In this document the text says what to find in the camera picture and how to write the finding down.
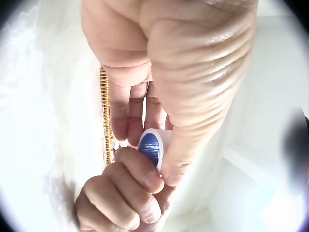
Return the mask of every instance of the human hand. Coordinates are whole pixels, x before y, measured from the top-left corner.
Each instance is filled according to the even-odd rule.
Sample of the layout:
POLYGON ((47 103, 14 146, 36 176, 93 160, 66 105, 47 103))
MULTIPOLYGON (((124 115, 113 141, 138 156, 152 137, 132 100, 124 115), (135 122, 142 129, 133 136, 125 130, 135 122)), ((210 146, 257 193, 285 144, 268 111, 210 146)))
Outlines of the human hand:
POLYGON ((83 0, 83 31, 110 80, 116 138, 136 146, 144 129, 162 129, 164 110, 174 125, 161 169, 169 186, 227 114, 250 57, 257 3, 83 0))
POLYGON ((115 159, 85 183, 76 200, 81 231, 160 231, 175 188, 164 186, 153 163, 135 149, 121 148, 115 159))

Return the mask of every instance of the blue button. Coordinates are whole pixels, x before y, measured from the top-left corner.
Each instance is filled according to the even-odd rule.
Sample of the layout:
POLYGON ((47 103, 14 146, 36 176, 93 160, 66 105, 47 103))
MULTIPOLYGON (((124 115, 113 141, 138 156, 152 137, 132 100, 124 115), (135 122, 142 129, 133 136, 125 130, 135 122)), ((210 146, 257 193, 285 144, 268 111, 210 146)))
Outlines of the blue button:
POLYGON ((139 144, 138 150, 145 154, 155 166, 158 165, 160 154, 159 142, 154 134, 145 134, 139 144))

